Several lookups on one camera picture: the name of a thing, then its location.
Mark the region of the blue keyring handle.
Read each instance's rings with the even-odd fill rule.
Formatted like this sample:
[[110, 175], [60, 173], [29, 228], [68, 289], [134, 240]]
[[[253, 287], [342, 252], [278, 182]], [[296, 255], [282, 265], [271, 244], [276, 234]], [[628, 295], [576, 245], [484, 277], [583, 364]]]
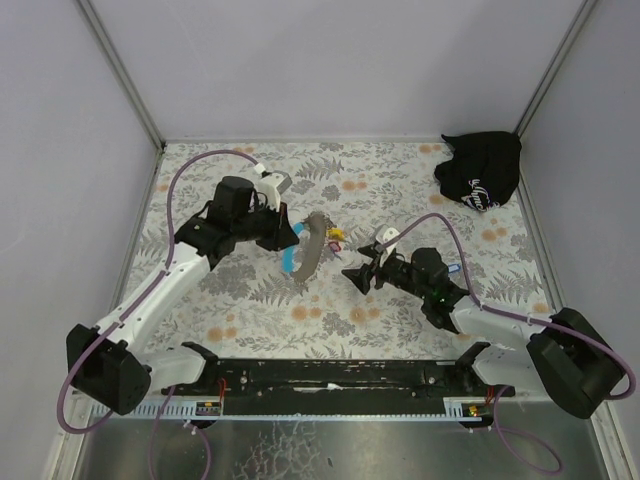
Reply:
[[[293, 226], [293, 231], [296, 234], [297, 238], [300, 238], [302, 232], [305, 230], [305, 226], [302, 222], [298, 222]], [[290, 274], [294, 272], [295, 263], [295, 253], [296, 253], [297, 245], [287, 247], [282, 256], [282, 270], [286, 274]]]

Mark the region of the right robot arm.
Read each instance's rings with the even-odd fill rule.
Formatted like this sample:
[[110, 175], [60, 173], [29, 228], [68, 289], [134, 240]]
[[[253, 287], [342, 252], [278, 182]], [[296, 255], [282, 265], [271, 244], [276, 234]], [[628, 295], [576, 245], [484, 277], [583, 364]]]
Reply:
[[359, 251], [369, 262], [342, 273], [362, 294], [391, 285], [420, 299], [434, 327], [485, 340], [471, 367], [488, 385], [545, 393], [565, 412], [587, 419], [623, 378], [621, 362], [574, 309], [537, 320], [481, 304], [450, 279], [434, 248], [419, 248], [410, 258], [375, 244]]

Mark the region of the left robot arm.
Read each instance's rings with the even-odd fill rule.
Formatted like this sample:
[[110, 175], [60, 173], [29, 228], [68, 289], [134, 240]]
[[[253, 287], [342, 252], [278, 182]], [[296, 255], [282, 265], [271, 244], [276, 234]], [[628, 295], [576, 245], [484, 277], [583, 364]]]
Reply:
[[175, 304], [243, 242], [279, 252], [299, 239], [282, 200], [292, 181], [284, 172], [264, 172], [257, 182], [225, 176], [214, 195], [170, 238], [168, 258], [93, 327], [76, 325], [66, 337], [71, 385], [126, 415], [151, 392], [193, 384], [209, 352], [180, 346], [148, 354], [146, 345]]

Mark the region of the floral table mat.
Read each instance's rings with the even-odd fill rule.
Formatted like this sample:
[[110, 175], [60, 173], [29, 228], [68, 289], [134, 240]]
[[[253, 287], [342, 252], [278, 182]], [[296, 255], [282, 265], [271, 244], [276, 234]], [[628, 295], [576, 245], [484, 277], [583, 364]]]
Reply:
[[128, 288], [166, 256], [167, 227], [181, 225], [226, 175], [253, 179], [254, 162], [292, 178], [285, 194], [298, 223], [320, 211], [343, 230], [342, 251], [325, 251], [303, 284], [282, 270], [282, 255], [242, 243], [162, 320], [148, 352], [193, 341], [222, 357], [454, 359], [469, 335], [434, 328], [420, 302], [393, 287], [360, 293], [341, 271], [362, 264], [357, 248], [382, 226], [405, 232], [409, 256], [434, 247], [484, 301], [522, 313], [554, 309], [536, 263], [519, 202], [485, 214], [440, 194], [441, 143], [253, 143], [169, 145], [146, 210]]

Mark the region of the yellow key tag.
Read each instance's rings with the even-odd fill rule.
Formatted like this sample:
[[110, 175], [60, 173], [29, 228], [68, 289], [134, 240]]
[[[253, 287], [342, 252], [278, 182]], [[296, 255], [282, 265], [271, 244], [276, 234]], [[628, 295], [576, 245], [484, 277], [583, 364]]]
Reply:
[[330, 228], [330, 229], [327, 230], [327, 237], [331, 241], [344, 241], [345, 240], [345, 233], [341, 229]]

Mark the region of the black cloth bag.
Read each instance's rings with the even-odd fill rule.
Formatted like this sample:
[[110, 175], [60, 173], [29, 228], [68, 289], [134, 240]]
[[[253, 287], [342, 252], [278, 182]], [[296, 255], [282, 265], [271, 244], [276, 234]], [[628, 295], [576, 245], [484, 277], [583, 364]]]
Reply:
[[452, 157], [435, 167], [444, 197], [477, 212], [505, 205], [519, 185], [520, 137], [506, 131], [441, 135]]

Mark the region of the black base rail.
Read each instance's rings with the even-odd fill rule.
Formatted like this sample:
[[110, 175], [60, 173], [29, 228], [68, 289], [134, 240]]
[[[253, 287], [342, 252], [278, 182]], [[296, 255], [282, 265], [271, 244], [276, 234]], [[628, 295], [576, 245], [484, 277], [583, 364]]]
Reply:
[[231, 414], [404, 414], [442, 413], [447, 399], [487, 399], [499, 388], [462, 360], [222, 358], [175, 395]]

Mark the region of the left aluminium frame post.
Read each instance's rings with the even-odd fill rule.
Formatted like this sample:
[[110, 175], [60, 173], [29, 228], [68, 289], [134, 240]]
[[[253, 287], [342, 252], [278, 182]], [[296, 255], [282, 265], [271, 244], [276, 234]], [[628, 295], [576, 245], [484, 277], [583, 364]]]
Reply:
[[90, 35], [94, 39], [121, 93], [124, 95], [149, 142], [156, 151], [162, 152], [166, 146], [166, 141], [131, 78], [94, 3], [90, 0], [73, 0], [72, 3], [86, 24]]

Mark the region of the aluminium frame post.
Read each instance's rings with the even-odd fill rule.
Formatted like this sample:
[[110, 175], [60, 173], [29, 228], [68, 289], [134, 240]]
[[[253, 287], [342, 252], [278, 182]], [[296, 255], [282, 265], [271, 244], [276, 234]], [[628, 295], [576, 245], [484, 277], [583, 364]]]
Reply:
[[166, 146], [166, 141], [131, 78], [94, 3], [90, 0], [73, 0], [72, 3], [86, 24], [90, 35], [94, 39], [121, 93], [124, 95], [149, 142], [156, 151], [162, 152]]
[[600, 0], [583, 0], [580, 6], [571, 20], [566, 32], [564, 33], [561, 41], [559, 42], [556, 50], [551, 57], [549, 64], [547, 65], [542, 77], [540, 78], [537, 86], [529, 99], [523, 114], [521, 115], [513, 133], [519, 137], [522, 137], [527, 128], [531, 124], [536, 112], [543, 103], [547, 93], [551, 89], [551, 86], [560, 73], [560, 70], [571, 53], [575, 43], [579, 39], [581, 33], [585, 29], [588, 21], [597, 9]]

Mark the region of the right aluminium frame post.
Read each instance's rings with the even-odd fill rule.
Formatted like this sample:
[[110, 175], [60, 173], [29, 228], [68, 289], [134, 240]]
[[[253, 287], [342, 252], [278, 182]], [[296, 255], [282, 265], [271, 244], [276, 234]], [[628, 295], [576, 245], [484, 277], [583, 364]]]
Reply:
[[575, 43], [579, 39], [581, 33], [585, 29], [588, 21], [597, 9], [600, 0], [583, 0], [580, 6], [571, 20], [566, 32], [564, 33], [561, 41], [559, 42], [556, 50], [551, 57], [549, 64], [547, 65], [542, 77], [540, 78], [537, 86], [529, 99], [523, 114], [521, 115], [513, 133], [519, 137], [522, 137], [527, 128], [531, 124], [536, 112], [543, 103], [547, 93], [551, 89], [551, 86], [560, 73], [560, 70], [571, 53]]

